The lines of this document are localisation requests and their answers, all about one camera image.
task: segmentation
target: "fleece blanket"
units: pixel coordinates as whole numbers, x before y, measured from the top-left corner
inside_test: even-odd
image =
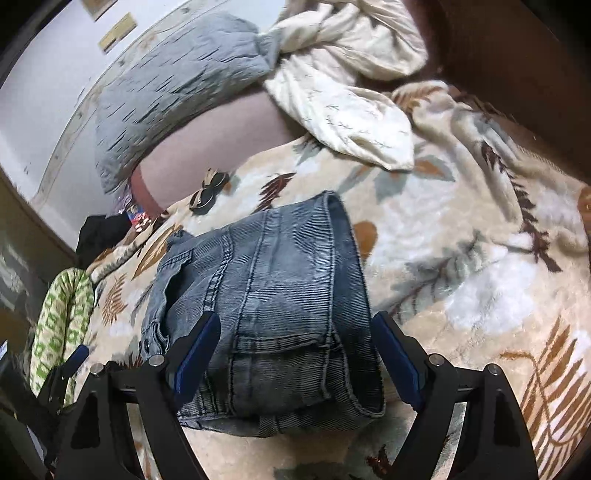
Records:
[[[94,362],[128,367],[165,241],[199,235],[254,211],[338,192],[364,265],[372,313],[388,310],[428,352],[459,367],[504,369],[550,479],[591,418],[591,188],[525,148],[494,117],[454,99],[443,82],[389,96],[413,126],[414,168],[390,172],[306,136],[251,157],[204,216],[189,198],[87,271],[95,309],[77,393]],[[384,375],[383,418],[362,430],[267,439],[185,429],[212,479],[384,478],[414,420]],[[137,411],[134,437],[148,478],[159,478]],[[457,406],[434,478],[447,476],[462,426]]]

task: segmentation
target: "metal bolt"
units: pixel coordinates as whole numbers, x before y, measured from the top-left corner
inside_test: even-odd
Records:
[[[103,364],[94,364],[92,365],[92,367],[90,367],[90,373],[93,374],[95,377],[98,377],[104,369],[105,366]]]
[[[494,376],[500,375],[503,371],[503,370],[501,370],[501,367],[499,367],[498,365],[495,365],[495,364],[490,364],[487,368],[488,368],[488,371],[491,374],[493,374]]]
[[[159,367],[164,363],[164,356],[163,355],[152,355],[148,363],[152,365],[152,367]]]
[[[436,367],[440,367],[445,363],[445,359],[443,358],[443,355],[439,355],[439,353],[432,353],[429,355],[429,363]]]

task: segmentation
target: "white wall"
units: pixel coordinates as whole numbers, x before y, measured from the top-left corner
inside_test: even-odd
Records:
[[[77,106],[105,70],[147,29],[186,0],[119,0],[94,22],[73,0],[24,51],[0,89],[0,166],[25,200],[39,190],[49,159]],[[284,0],[203,0],[268,28]],[[138,26],[108,54],[98,42],[130,12]],[[84,219],[106,213],[112,201],[94,172],[89,122],[61,165],[51,191],[35,205],[71,247]]]

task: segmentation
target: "green patterned fabric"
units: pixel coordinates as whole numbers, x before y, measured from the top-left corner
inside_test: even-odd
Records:
[[[84,342],[95,294],[90,278],[78,268],[61,272],[49,287],[33,341],[29,383],[35,395],[53,367]],[[75,379],[68,382],[64,405],[73,402]]]

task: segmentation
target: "picture frame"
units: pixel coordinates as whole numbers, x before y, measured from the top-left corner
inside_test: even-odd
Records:
[[[81,0],[82,4],[96,22],[117,0]]]

